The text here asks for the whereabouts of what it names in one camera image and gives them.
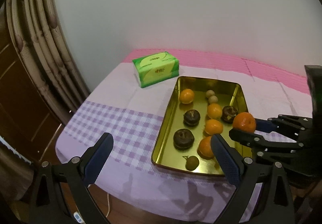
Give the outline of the orange tangerine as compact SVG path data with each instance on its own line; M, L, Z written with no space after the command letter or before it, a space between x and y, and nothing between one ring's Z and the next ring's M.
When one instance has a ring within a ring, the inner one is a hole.
M211 136L203 138L198 146L198 153L204 159L213 159L214 154L211 149Z
M180 92L179 101L182 104L190 104L194 101L195 93L191 89L184 89Z
M222 108L217 103L209 104L207 107L207 116L210 119L219 119L223 114Z
M221 134L223 132L223 124L216 119L209 119L205 123L204 131L211 136Z
M248 112L239 113L233 120L232 128L241 131L254 133L256 130L256 120Z

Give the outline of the dark mangosteen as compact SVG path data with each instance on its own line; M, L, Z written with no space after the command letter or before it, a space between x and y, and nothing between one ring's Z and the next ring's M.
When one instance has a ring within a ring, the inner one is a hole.
M229 124L232 124L235 117L238 115L238 110L233 106L225 106L222 109L221 119Z
M196 126L200 121L200 113L196 109L190 109L183 115L183 122L188 126Z
M195 141L189 129L179 129L173 134L173 145L178 150L189 149Z

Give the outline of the small brown longan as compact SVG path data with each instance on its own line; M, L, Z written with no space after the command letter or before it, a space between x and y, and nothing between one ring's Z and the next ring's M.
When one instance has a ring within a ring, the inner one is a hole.
M217 96L213 95L208 98L208 103L213 104L213 103L218 103L218 98Z
M208 90L206 93L205 93L205 96L206 98L210 98L212 96L215 96L215 92L213 90Z

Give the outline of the gold toffee tin box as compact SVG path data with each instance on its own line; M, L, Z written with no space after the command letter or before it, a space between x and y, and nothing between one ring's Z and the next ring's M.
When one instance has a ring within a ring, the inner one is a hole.
M179 101L180 92L184 89L191 89L195 93L194 101L190 104L182 104ZM242 87L238 83L218 79L180 76L170 97L165 110L163 122L152 152L152 163L155 166L194 175L218 175L223 172L215 158L204 159L198 153L200 141L208 137L204 131L205 123L209 119L207 107L209 105L205 93L213 90L218 98L221 108L233 106L238 112L247 112L246 99ZM200 121L196 126L188 126L183 122L183 115L190 109L196 109L200 113ZM179 129L189 129L195 138L189 149L178 150L173 145L173 134ZM185 168L186 160L183 156L196 156L199 159L199 166L194 171Z

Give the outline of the olive green small fruit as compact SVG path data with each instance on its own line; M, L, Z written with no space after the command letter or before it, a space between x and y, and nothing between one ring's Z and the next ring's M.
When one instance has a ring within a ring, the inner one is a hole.
M196 156L183 156L186 160L185 168L188 171L194 171L199 166L199 159Z

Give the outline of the pink purple checkered tablecloth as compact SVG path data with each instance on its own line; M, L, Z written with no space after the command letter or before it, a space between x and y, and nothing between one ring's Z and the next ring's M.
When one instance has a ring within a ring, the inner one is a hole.
M311 97L305 77L273 66L218 53L173 50L180 76L141 88L133 51L73 115L56 143L67 162L81 156L105 132L114 148L94 185L94 197L123 212L128 206L165 219L212 223L234 187L218 162L198 153L206 137L206 92L219 105L266 119L277 115L309 117Z

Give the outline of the green tissue pack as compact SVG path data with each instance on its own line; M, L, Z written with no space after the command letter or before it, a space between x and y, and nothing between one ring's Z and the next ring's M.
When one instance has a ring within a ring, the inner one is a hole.
M134 59L132 63L141 88L179 75L179 60L167 51Z

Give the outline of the beige curtain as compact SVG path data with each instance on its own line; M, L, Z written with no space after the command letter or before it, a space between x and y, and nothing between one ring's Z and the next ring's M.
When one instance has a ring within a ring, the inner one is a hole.
M62 124L89 96L60 27L54 0L5 0L9 34L29 77Z

